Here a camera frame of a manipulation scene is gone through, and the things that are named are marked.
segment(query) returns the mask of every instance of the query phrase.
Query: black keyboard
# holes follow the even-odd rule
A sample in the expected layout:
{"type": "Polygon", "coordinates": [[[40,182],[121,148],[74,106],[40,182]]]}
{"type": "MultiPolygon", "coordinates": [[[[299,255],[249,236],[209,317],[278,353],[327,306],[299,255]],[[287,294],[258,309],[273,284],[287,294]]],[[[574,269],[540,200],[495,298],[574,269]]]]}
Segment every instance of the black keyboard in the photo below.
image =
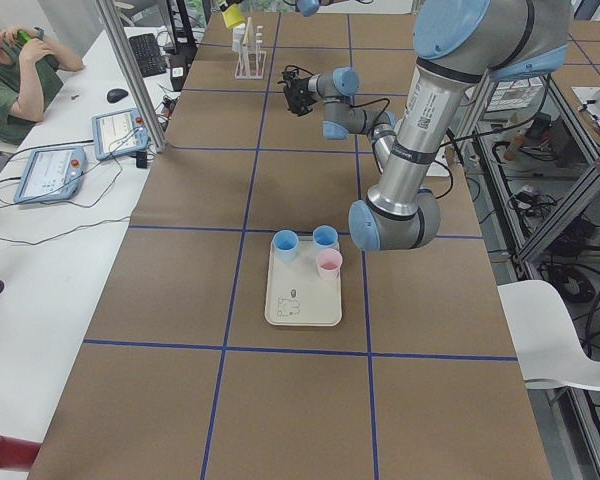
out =
{"type": "Polygon", "coordinates": [[[160,75],[167,71],[167,66],[160,54],[158,40],[153,33],[129,37],[129,43],[143,77],[160,75]]]}

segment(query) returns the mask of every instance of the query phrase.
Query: yellow object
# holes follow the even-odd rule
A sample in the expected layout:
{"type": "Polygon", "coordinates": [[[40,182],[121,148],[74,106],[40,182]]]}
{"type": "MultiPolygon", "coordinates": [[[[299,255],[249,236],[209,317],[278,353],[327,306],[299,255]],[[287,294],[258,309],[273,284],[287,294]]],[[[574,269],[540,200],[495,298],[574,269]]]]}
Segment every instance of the yellow object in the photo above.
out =
{"type": "Polygon", "coordinates": [[[224,24],[228,30],[237,27],[241,23],[244,23],[244,17],[242,11],[238,5],[231,5],[224,12],[222,12],[222,18],[224,18],[224,24]]]}

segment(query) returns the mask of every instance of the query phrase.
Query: green shirt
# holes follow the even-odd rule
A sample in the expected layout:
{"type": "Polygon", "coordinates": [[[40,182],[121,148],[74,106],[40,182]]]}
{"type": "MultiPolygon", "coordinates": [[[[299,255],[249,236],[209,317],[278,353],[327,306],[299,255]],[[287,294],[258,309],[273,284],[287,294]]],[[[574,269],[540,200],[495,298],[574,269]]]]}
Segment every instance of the green shirt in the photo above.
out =
{"type": "MultiPolygon", "coordinates": [[[[20,92],[20,46],[10,47],[3,43],[2,49],[12,60],[11,65],[0,63],[0,141],[19,145],[35,125],[35,122],[13,117],[9,114],[20,92]]],[[[53,55],[47,55],[36,63],[42,92],[44,93],[44,109],[62,88],[62,80],[56,74],[58,60],[53,55]]]]}

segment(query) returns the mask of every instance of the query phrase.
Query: white tablet with blue frame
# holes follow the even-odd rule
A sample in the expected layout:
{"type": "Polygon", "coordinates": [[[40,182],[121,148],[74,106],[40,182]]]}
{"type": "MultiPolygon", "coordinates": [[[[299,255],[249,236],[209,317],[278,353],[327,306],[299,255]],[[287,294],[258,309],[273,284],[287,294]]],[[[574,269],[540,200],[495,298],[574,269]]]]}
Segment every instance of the white tablet with blue frame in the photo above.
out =
{"type": "Polygon", "coordinates": [[[37,148],[29,155],[15,203],[40,203],[73,197],[87,164],[82,147],[37,148]]]}
{"type": "Polygon", "coordinates": [[[137,108],[93,117],[93,139],[98,160],[146,150],[149,133],[137,108]]]}

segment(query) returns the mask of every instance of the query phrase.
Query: black mouse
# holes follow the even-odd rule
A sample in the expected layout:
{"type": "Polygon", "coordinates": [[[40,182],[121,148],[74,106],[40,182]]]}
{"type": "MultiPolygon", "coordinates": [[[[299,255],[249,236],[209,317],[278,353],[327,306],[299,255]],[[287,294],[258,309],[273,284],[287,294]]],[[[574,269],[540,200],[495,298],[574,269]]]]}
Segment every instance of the black mouse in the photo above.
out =
{"type": "Polygon", "coordinates": [[[119,102],[127,95],[129,95],[129,92],[127,92],[124,88],[114,88],[107,92],[107,102],[109,102],[109,103],[119,102]]]}

